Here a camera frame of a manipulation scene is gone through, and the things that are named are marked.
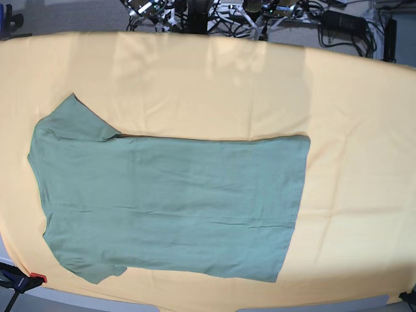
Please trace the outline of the yellow table cloth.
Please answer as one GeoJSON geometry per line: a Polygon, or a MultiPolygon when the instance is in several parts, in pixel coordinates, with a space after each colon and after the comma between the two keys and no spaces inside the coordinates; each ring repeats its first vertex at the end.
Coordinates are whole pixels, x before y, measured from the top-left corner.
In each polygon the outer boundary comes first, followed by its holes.
{"type": "Polygon", "coordinates": [[[141,32],[1,43],[1,236],[25,273],[59,291],[236,311],[391,300],[415,285],[415,70],[321,49],[141,32]],[[62,268],[27,160],[33,129],[68,95],[131,135],[311,147],[296,229],[275,283],[130,268],[93,285],[62,268]]]}

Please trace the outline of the black power adapter brick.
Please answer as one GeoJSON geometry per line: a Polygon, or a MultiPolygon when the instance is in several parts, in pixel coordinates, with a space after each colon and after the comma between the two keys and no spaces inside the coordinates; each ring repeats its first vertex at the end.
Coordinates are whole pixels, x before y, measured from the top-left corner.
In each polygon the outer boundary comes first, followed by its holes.
{"type": "Polygon", "coordinates": [[[329,31],[364,36],[367,32],[367,21],[364,18],[327,10],[322,14],[321,23],[329,31]]]}

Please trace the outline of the green T-shirt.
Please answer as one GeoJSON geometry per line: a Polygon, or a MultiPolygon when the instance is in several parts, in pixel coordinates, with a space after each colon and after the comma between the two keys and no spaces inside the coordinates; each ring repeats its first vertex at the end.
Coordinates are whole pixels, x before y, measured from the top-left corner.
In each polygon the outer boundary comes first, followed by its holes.
{"type": "Polygon", "coordinates": [[[62,267],[90,283],[129,267],[273,283],[294,232],[310,139],[125,136],[75,96],[41,119],[28,160],[62,267]]]}

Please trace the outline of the black clamp right corner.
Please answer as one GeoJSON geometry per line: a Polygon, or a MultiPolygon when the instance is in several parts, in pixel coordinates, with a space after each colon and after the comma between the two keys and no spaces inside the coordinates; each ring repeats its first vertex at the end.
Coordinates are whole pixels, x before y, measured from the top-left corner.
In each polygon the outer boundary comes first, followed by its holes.
{"type": "Polygon", "coordinates": [[[402,292],[399,294],[399,298],[410,305],[415,306],[416,305],[416,286],[411,290],[411,292],[402,292]]]}

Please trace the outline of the red-tipped bar clamp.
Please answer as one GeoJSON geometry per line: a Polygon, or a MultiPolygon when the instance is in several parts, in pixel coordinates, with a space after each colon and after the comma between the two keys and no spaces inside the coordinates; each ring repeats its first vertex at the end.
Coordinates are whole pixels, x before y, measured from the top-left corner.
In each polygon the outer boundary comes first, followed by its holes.
{"type": "Polygon", "coordinates": [[[20,294],[42,286],[47,283],[47,278],[44,275],[30,273],[26,275],[18,267],[1,263],[1,288],[12,289],[12,295],[9,303],[4,309],[4,312],[10,312],[16,299],[20,294]]]}

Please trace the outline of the black centre stand post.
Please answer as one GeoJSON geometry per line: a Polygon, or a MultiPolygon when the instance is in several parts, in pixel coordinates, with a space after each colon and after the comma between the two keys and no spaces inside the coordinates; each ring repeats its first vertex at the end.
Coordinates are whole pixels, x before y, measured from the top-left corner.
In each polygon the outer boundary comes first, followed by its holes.
{"type": "Polygon", "coordinates": [[[210,1],[190,0],[187,1],[188,15],[185,32],[189,34],[206,34],[210,1]]]}

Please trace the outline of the black box far right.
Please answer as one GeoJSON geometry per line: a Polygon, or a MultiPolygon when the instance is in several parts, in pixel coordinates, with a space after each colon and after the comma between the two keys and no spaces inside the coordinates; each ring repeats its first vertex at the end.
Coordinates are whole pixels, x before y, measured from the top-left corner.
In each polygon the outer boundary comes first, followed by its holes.
{"type": "Polygon", "coordinates": [[[383,61],[396,62],[397,21],[390,19],[384,29],[383,61]]]}

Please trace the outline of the blue black device top-left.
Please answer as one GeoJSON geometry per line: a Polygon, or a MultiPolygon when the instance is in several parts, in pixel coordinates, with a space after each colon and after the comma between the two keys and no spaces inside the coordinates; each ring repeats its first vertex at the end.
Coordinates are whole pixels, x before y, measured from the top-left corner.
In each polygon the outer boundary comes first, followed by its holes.
{"type": "Polygon", "coordinates": [[[23,24],[23,14],[14,14],[11,4],[1,4],[1,41],[32,36],[32,33],[16,34],[23,24]]]}

